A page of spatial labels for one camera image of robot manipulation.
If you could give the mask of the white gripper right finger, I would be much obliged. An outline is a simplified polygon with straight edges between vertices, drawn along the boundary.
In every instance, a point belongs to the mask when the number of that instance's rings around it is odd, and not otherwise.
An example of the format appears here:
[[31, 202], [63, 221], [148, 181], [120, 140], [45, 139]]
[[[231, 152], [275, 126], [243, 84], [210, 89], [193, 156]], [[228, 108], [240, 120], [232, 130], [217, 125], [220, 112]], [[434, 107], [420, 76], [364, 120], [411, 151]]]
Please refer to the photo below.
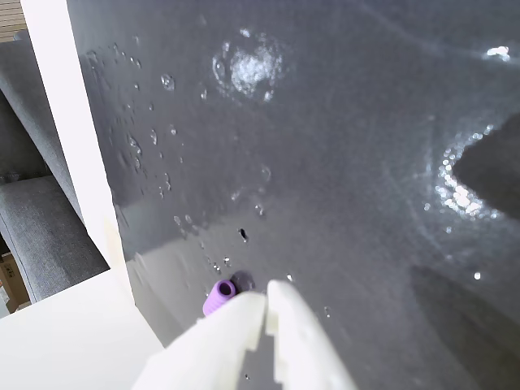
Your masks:
[[332, 342], [289, 282], [267, 285], [265, 332], [274, 338], [274, 381], [283, 389], [356, 389]]

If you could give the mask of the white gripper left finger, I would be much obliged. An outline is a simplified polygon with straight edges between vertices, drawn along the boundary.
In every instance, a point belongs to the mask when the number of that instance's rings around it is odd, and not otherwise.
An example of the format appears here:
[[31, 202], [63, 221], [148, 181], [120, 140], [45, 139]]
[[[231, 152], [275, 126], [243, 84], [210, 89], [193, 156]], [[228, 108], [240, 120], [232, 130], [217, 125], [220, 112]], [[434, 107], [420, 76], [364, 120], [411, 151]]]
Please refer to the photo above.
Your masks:
[[151, 356], [134, 389], [235, 389], [258, 347], [267, 297], [243, 292]]

